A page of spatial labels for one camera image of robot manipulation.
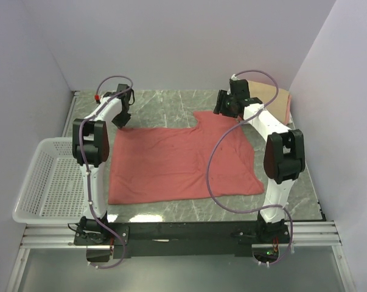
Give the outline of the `red t shirt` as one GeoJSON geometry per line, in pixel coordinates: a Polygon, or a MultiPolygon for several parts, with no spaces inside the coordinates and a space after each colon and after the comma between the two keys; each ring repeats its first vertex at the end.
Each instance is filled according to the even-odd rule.
{"type": "Polygon", "coordinates": [[[190,128],[117,130],[110,205],[264,192],[254,172],[254,149],[237,121],[211,111],[197,111],[194,117],[197,124],[190,128]]]}

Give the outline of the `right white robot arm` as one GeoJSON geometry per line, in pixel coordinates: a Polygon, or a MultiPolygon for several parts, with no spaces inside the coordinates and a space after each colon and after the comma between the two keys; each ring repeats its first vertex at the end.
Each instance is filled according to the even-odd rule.
{"type": "Polygon", "coordinates": [[[229,90],[220,90],[213,110],[226,117],[241,117],[262,136],[264,171],[268,177],[264,206],[257,210],[256,237],[264,243],[286,231],[285,205],[290,191],[306,167],[304,136],[280,123],[257,97],[251,97],[247,80],[229,79],[229,90]]]}

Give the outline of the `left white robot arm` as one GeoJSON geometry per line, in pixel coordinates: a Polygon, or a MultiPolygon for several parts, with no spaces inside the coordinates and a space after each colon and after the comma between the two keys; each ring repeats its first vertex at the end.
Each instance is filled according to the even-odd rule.
{"type": "Polygon", "coordinates": [[[97,107],[86,117],[72,123],[72,155],[83,178],[85,207],[79,225],[98,245],[110,237],[104,199],[103,174],[110,155],[108,124],[121,129],[131,118],[128,112],[135,102],[132,87],[119,84],[114,92],[94,96],[97,107]]]}

